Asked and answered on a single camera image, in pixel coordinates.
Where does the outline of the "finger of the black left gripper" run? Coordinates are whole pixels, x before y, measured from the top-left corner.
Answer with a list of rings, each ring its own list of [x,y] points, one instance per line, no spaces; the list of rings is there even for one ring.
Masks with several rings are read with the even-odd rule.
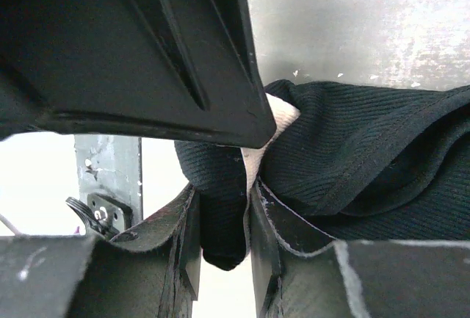
[[[265,145],[247,0],[1,0],[1,137],[33,131]]]

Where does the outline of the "black underwear cream waistband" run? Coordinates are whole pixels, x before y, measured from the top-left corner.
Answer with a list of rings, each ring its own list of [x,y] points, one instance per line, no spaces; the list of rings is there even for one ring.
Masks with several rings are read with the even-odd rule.
[[[264,148],[175,143],[208,263],[228,271],[248,254],[257,181],[336,239],[469,239],[468,87],[280,80],[266,92],[278,132]]]

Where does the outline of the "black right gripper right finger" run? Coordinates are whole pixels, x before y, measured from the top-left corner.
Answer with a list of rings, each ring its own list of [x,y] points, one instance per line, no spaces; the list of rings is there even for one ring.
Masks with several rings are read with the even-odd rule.
[[[251,264],[258,317],[467,317],[465,241],[337,240],[251,191]]]

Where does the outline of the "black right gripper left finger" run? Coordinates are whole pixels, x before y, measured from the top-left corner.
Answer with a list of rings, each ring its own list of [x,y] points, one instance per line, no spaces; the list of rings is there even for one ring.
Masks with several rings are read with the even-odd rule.
[[[110,241],[2,237],[1,315],[189,317],[199,271],[199,196],[187,186]]]

